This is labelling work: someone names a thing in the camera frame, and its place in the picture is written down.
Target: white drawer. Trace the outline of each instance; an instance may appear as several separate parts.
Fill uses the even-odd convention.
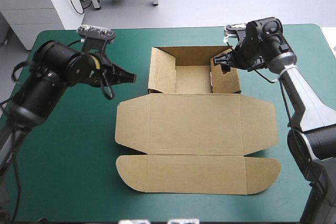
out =
[[[61,23],[55,9],[9,9],[1,13],[11,25]]]
[[[11,27],[27,50],[32,49],[40,32],[64,29],[62,24],[11,25]]]
[[[51,0],[0,0],[0,10],[54,8]]]

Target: cardboard flap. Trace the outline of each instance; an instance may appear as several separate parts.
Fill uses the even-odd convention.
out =
[[[143,151],[148,146],[150,96],[134,98],[118,106],[115,139],[118,144]]]
[[[213,93],[240,93],[238,69],[231,68],[230,72],[223,73],[220,65],[214,65],[214,58],[210,59],[211,85]]]
[[[270,187],[279,176],[281,165],[274,158],[245,157],[247,194]]]
[[[242,156],[120,156],[117,169],[131,188],[146,193],[255,194],[277,178],[275,159]]]
[[[276,110],[272,103],[241,95],[244,155],[278,143]]]
[[[118,106],[116,142],[148,154],[246,155],[277,144],[271,103],[239,94],[150,94]]]
[[[152,48],[148,89],[162,93],[175,93],[176,69],[175,57]]]

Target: open cardboard box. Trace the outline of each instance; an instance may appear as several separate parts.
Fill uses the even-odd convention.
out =
[[[154,47],[148,81],[150,93],[240,93],[238,70],[222,73],[213,57],[223,46]]]
[[[238,72],[222,74],[212,64],[225,50],[153,48],[150,94],[120,103],[117,112],[116,142],[147,154],[117,159],[131,188],[247,195],[276,180],[276,159],[245,157],[277,144],[275,108],[232,94],[240,92]]]

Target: box lid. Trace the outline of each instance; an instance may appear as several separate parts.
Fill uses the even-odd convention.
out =
[[[273,184],[280,164],[273,158],[198,155],[129,155],[117,169],[131,188],[146,193],[259,193]]]
[[[246,155],[278,142],[274,106],[240,94],[149,94],[121,102],[116,142],[147,154]]]

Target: white cabinet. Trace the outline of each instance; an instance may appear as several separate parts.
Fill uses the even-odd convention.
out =
[[[79,0],[72,2],[81,13]],[[0,12],[28,50],[40,32],[77,29],[84,17],[70,0],[0,0]]]

